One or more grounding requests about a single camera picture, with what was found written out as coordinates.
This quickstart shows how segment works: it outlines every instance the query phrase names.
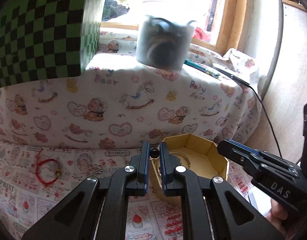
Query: wooden window frame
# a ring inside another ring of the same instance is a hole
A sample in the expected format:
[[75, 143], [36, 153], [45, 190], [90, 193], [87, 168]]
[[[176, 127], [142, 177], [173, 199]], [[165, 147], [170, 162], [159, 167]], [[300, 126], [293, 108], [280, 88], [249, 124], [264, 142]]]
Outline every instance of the wooden window frame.
[[288, 5], [294, 6], [294, 7], [298, 8], [298, 9], [301, 9], [301, 10], [303, 10], [303, 11], [306, 11], [306, 9], [304, 8], [304, 6], [302, 6], [301, 4], [295, 3], [295, 2], [290, 1], [290, 0], [282, 0], [282, 2], [283, 2], [284, 4], [288, 4]]
[[[247, 0], [225, 0], [224, 12], [216, 44], [212, 45], [197, 38], [192, 38], [191, 43], [205, 47], [221, 55], [224, 55], [230, 48], [237, 49], [243, 32], [246, 10]], [[113, 22], [101, 22], [101, 27], [138, 30], [138, 25], [124, 25]]]

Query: rocking horse print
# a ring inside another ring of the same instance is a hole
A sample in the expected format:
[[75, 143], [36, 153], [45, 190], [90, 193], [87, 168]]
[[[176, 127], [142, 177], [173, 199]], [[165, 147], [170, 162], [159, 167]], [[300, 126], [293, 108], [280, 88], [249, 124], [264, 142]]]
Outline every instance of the rocking horse print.
[[48, 103], [51, 102], [54, 98], [58, 96], [58, 93], [53, 91], [53, 80], [40, 80], [39, 81], [39, 88], [32, 88], [32, 97], [36, 98], [39, 103]]
[[126, 105], [126, 109], [141, 109], [154, 102], [152, 98], [149, 98], [149, 95], [153, 92], [152, 82], [145, 81], [138, 87], [134, 96], [123, 94], [119, 102]]
[[219, 114], [221, 105], [222, 105], [222, 99], [215, 102], [211, 107], [204, 106], [201, 110], [199, 110], [200, 115], [213, 116]]

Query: translucent plastic container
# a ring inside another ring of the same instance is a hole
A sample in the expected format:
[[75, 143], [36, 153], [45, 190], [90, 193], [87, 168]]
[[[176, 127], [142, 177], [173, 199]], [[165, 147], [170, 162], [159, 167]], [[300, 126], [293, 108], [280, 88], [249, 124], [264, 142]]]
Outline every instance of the translucent plastic container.
[[196, 28], [190, 15], [166, 10], [166, 3], [154, 2], [139, 25], [136, 58], [142, 64], [166, 70], [180, 70]]

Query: human hand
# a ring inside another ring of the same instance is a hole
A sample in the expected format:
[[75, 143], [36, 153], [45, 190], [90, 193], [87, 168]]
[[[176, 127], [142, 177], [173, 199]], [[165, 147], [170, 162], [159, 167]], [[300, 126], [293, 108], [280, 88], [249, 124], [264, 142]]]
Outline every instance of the human hand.
[[281, 223], [288, 217], [288, 212], [279, 204], [276, 200], [271, 199], [271, 210], [265, 216], [265, 218], [277, 228], [283, 236], [286, 235], [286, 229], [281, 225]]
[[291, 240], [304, 224], [306, 217], [299, 219], [286, 231], [286, 228], [282, 226], [282, 222], [286, 220], [287, 217], [288, 212], [284, 209], [284, 207], [276, 200], [271, 199], [271, 210], [265, 216], [265, 218], [283, 234], [285, 240]]

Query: blue gripper pad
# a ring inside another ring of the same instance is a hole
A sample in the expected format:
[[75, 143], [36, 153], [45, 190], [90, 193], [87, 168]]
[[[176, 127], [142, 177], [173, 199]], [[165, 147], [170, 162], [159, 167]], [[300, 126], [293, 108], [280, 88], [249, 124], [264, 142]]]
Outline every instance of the blue gripper pad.
[[170, 162], [169, 151], [167, 144], [162, 142], [159, 145], [160, 149], [160, 172], [161, 172], [161, 182], [163, 187], [164, 195], [167, 193], [167, 184], [173, 181], [173, 169]]
[[143, 142], [137, 171], [137, 182], [144, 184], [144, 194], [147, 194], [148, 190], [149, 158], [150, 144], [149, 142]]
[[241, 143], [238, 143], [238, 142], [233, 141], [233, 140], [231, 140], [231, 139], [229, 139], [229, 140], [227, 140], [227, 141], [230, 142], [230, 143], [232, 143], [232, 144], [234, 144], [234, 145], [236, 145], [236, 146], [238, 146], [238, 147], [240, 147], [240, 148], [242, 148], [242, 149], [244, 149], [244, 150], [246, 150], [246, 151], [249, 151], [249, 152], [251, 152], [251, 153], [254, 153], [254, 154], [257, 155], [257, 156], [260, 156], [260, 154], [259, 154], [258, 151], [255, 151], [254, 149], [251, 149], [251, 148], [249, 148], [249, 147], [247, 147], [247, 146], [245, 146], [245, 145], [243, 145], [243, 144], [241, 144]]

